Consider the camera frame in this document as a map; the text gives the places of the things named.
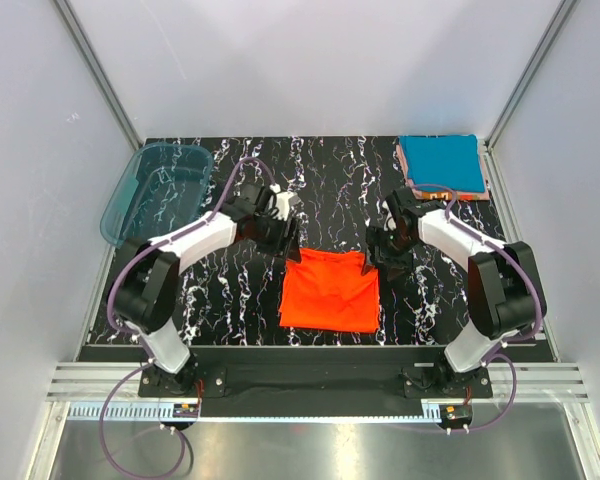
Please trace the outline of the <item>orange t-shirt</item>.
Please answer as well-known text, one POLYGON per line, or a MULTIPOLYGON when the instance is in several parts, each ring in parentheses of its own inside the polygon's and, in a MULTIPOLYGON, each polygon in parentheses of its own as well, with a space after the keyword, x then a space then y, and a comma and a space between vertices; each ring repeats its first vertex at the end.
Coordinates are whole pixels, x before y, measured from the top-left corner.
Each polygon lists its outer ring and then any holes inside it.
POLYGON ((365 273, 365 254, 300 250, 287 261, 279 307, 280 325, 341 333, 378 329, 378 271, 365 273))

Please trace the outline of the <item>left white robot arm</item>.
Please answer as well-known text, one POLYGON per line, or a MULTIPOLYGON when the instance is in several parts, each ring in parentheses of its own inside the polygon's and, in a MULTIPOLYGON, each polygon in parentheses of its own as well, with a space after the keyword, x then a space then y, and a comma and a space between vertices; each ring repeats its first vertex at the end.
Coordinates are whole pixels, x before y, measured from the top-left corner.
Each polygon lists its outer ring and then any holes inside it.
POLYGON ((181 275, 208 255, 247 240, 263 254, 300 262, 299 196, 277 184, 247 184, 224 195, 200 219, 151 239, 130 238, 119 248, 107 296, 107 317, 136 337, 148 354, 145 378, 169 396, 188 396, 202 386, 197 361, 173 320, 181 275))

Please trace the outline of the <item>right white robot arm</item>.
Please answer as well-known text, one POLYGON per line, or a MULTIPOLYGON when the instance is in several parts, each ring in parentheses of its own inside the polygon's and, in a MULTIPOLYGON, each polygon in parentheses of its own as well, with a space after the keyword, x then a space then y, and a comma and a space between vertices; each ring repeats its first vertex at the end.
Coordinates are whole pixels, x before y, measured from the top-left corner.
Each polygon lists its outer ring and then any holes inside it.
POLYGON ((413 267, 412 251, 428 245, 468 275, 469 320, 434 364, 409 383, 456 396, 510 343, 535 337, 547 312, 530 245, 504 243, 461 221, 450 203, 419 200, 404 187, 382 203, 384 223, 366 229, 362 272, 372 268, 395 279, 413 267))

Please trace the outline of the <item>folded blue t-shirt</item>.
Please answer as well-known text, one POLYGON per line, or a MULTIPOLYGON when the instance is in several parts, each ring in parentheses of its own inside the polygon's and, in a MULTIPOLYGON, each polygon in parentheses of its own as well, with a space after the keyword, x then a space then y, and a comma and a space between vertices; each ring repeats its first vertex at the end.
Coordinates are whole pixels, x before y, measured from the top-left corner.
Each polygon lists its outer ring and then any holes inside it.
POLYGON ((401 136, 407 178, 433 192, 433 185, 457 192, 486 191, 475 135, 401 136))

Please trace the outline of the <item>teal transparent plastic bin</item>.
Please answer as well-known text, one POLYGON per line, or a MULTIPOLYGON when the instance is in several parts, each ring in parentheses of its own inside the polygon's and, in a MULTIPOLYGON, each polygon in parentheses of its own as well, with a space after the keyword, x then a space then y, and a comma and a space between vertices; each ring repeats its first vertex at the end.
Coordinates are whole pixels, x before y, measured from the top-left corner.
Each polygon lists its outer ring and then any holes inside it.
POLYGON ((165 235, 200 212, 213 155, 198 145, 148 143, 130 159, 100 221, 102 237, 118 248, 131 237, 165 235))

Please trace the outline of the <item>right small connector board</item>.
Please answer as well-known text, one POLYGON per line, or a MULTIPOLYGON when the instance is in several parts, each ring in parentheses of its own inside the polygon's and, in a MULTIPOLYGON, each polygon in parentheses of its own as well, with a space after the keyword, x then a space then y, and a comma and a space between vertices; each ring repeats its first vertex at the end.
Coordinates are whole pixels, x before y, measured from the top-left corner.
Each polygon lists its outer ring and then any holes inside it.
POLYGON ((473 408, 470 404, 446 405, 442 408, 441 414, 444 421, 470 424, 473 418, 473 408))

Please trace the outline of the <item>small connector board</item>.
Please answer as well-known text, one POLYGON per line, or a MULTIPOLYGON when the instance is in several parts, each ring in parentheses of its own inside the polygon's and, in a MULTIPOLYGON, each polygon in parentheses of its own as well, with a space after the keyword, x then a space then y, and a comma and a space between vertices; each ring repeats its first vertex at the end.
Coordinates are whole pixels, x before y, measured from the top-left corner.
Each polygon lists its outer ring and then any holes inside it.
POLYGON ((197 419, 200 416, 200 403, 175 403, 173 405, 173 418, 197 419))
POLYGON ((444 421, 470 424, 473 418, 473 408, 470 404, 446 405, 442 408, 441 414, 444 421))

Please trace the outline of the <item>left small connector board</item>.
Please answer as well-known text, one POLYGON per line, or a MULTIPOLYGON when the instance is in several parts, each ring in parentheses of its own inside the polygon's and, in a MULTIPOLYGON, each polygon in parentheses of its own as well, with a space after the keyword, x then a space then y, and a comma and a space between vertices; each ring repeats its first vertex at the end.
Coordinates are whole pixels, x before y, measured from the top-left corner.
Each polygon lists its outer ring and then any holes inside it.
POLYGON ((175 403, 173 405, 173 418, 197 419, 200 416, 200 403, 175 403))

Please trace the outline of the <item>right aluminium frame post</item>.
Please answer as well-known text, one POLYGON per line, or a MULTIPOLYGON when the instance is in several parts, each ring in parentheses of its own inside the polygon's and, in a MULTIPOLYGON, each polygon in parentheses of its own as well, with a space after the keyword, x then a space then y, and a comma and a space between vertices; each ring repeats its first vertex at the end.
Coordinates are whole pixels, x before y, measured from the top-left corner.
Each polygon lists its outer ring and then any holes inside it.
POLYGON ((522 103, 525 94, 531 87, 535 77, 544 65, 552 48, 579 4, 578 0, 561 0, 558 3, 555 12, 544 29, 493 128, 484 140, 484 144, 489 151, 495 148, 502 137, 506 127, 522 103))

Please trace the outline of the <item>aluminium frame post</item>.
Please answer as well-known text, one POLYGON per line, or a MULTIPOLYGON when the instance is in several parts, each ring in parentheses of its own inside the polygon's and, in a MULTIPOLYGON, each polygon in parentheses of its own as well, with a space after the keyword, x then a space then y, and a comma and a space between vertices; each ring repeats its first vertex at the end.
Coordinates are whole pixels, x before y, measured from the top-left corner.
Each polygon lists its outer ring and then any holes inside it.
POLYGON ((484 144, 489 151, 495 148, 502 137, 506 127, 522 103, 525 94, 531 87, 535 77, 544 65, 552 48, 579 4, 578 0, 561 0, 558 3, 555 12, 544 29, 493 128, 484 140, 484 144))
POLYGON ((111 83, 88 34, 82 25, 72 2, 67 0, 51 0, 51 5, 58 14, 68 32, 92 80, 100 92, 113 119, 132 149, 138 149, 144 140, 137 133, 132 121, 111 83))

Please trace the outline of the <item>front aluminium rail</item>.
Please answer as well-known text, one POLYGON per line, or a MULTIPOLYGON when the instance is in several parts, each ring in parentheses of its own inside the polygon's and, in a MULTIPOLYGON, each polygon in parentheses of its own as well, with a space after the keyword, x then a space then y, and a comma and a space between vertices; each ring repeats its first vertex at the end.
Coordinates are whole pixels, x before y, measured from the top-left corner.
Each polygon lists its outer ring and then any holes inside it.
POLYGON ((491 365, 476 385, 456 397, 424 392, 401 376, 383 388, 352 387, 314 390, 303 386, 230 388, 225 373, 211 375, 189 396, 157 394, 140 373, 123 363, 62 363, 46 399, 65 402, 77 420, 156 421, 164 424, 229 423, 387 423, 437 424, 460 408, 507 404, 586 404, 589 401, 578 369, 571 364, 491 365))

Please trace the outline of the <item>left aluminium frame post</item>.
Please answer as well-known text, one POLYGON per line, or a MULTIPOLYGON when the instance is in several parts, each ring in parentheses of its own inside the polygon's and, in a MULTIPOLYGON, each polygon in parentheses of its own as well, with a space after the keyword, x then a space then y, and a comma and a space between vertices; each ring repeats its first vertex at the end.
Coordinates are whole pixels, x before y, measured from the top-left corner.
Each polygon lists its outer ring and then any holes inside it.
POLYGON ((144 140, 137 133, 132 121, 111 83, 88 34, 82 25, 72 2, 67 0, 51 0, 51 5, 58 14, 68 32, 92 80, 100 92, 113 119, 132 149, 138 149, 144 140))

